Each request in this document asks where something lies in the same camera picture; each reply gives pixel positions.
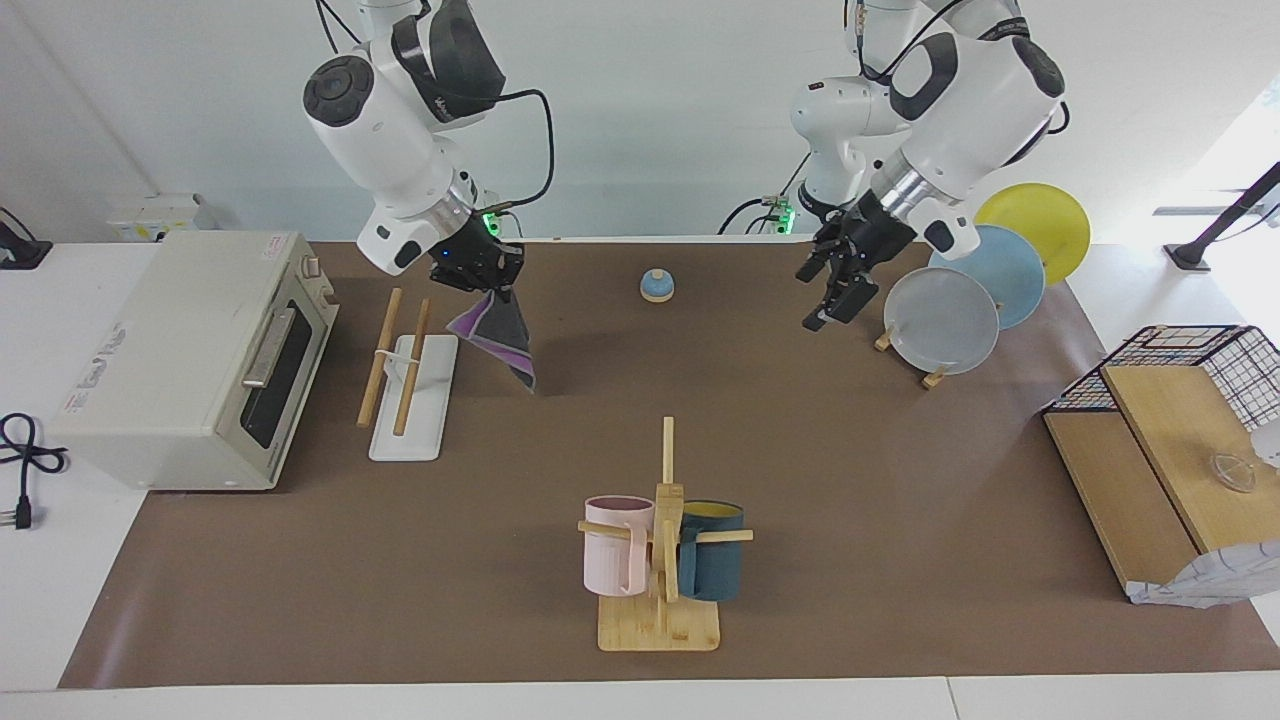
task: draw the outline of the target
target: white plate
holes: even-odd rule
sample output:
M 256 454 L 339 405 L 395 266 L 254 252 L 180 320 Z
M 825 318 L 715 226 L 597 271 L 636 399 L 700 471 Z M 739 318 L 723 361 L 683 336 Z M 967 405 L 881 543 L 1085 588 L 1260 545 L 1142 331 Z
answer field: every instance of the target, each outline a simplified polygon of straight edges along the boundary
M 904 360 L 947 375 L 968 373 L 991 355 L 1000 313 L 969 275 L 948 268 L 908 273 L 884 300 L 884 329 Z

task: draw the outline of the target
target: toaster oven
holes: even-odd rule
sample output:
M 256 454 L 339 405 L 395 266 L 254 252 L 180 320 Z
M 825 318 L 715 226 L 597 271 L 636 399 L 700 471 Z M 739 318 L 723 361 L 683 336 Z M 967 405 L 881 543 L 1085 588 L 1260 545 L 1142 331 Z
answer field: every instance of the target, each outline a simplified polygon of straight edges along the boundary
M 168 236 L 47 436 L 148 489 L 275 486 L 338 306 L 297 233 Z

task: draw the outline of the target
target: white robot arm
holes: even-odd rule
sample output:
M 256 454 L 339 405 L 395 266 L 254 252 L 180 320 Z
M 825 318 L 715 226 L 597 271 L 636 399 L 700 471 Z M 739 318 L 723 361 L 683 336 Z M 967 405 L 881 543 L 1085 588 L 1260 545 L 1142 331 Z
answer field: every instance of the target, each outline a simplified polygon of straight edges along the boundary
M 919 4 L 856 3 L 846 37 L 861 77 L 814 83 L 792 109 L 813 149 L 799 201 L 824 223 L 796 277 L 809 282 L 831 266 L 827 295 L 805 319 L 812 331 L 852 320 L 878 291 L 870 268 L 916 234 L 947 258 L 977 249 L 969 192 L 1028 152 L 1062 102 L 1061 72 L 1030 41 L 1015 0 L 925 5 L 955 32 L 929 35 L 896 60 Z
M 365 0 L 366 27 L 385 26 L 403 3 Z M 374 196 L 360 250 L 398 275 L 422 255 L 431 278 L 503 300 L 522 266 L 477 209 L 483 192 L 435 132 L 479 120 L 506 85 L 466 0 L 404 15 L 390 32 L 333 58 L 307 81 L 303 108 L 351 178 Z

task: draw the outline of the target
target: wooden board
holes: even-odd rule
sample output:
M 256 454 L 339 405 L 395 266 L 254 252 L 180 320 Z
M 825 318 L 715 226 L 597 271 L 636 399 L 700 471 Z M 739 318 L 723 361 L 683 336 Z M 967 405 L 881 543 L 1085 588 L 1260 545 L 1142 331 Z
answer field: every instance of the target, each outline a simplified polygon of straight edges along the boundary
M 1280 538 L 1280 483 L 1224 486 L 1216 452 L 1262 465 L 1249 434 L 1203 368 L 1106 368 L 1103 379 L 1201 552 Z
M 659 594 L 602 597 L 599 648 L 607 652 L 708 652 L 719 647 L 717 603 L 687 597 L 666 602 Z
M 1120 587 L 1169 583 L 1199 553 L 1120 413 L 1044 416 Z

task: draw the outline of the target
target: white wall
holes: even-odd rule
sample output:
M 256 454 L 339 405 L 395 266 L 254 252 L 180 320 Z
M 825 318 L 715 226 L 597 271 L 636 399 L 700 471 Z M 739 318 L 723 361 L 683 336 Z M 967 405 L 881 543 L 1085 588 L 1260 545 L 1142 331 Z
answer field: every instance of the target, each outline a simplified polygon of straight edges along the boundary
M 530 234 L 714 232 L 737 201 L 777 191 L 804 154 L 787 115 L 795 90 L 852 72 L 836 0 L 472 5 L 508 88 L 536 85 L 554 104 L 559 172 L 521 213 Z M 334 6 L 355 17 L 346 0 Z M 1066 73 L 1074 126 L 979 192 L 1057 183 L 1101 240 L 1148 213 L 1280 72 L 1275 3 L 1024 10 Z M 32 44 L 50 61 L 31 68 Z M 40 234 L 90 240 L 108 234 L 109 195 L 154 184 L 202 193 L 223 227 L 349 238 L 371 201 L 300 106 L 328 56 L 310 0 L 0 0 L 0 202 Z M 540 184 L 536 102 L 456 138 L 503 196 Z

